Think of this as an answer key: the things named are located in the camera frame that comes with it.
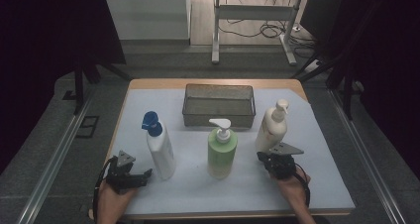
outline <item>pump bottle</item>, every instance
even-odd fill
[[[268,153],[268,150],[283,140],[287,132],[285,115],[288,101],[278,99],[275,107],[268,108],[263,116],[262,124],[256,139],[257,152]]]
[[[219,127],[213,129],[208,137],[208,172],[221,179],[232,170],[238,136],[229,129],[229,119],[210,119],[209,122]]]
[[[170,178],[175,172],[176,162],[166,126],[156,112],[150,111],[145,114],[142,129],[148,130],[147,142],[157,173],[163,180]]]

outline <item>human hand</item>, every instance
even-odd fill
[[[103,180],[99,187],[97,224],[117,223],[137,191],[137,188],[132,188],[120,195]]]
[[[311,177],[306,174],[300,167],[296,167],[296,173],[309,183]],[[271,178],[275,179],[281,195],[287,200],[293,209],[300,224],[315,224],[308,207],[306,206],[306,193],[300,181],[291,176],[285,179],[276,179],[272,174]]]

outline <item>soap dispenser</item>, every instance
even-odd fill
[[[221,179],[231,172],[238,136],[229,129],[229,119],[210,119],[209,122],[218,128],[213,129],[208,137],[208,172]]]
[[[268,153],[268,150],[283,140],[287,132],[285,115],[288,101],[278,99],[275,107],[268,108],[263,116],[262,124],[256,138],[257,152]]]
[[[162,179],[170,178],[175,172],[176,162],[166,126],[156,112],[150,111],[145,114],[142,129],[148,130],[147,142],[157,173]]]

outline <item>blue cap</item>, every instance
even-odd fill
[[[142,129],[148,130],[149,135],[157,137],[161,134],[162,128],[158,121],[158,114],[154,111],[147,112],[143,118]]]

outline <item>beige bottle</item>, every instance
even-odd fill
[[[288,101],[278,99],[275,107],[268,108],[262,119],[256,139],[257,152],[268,153],[268,150],[283,140],[287,132],[285,115],[287,114]]]

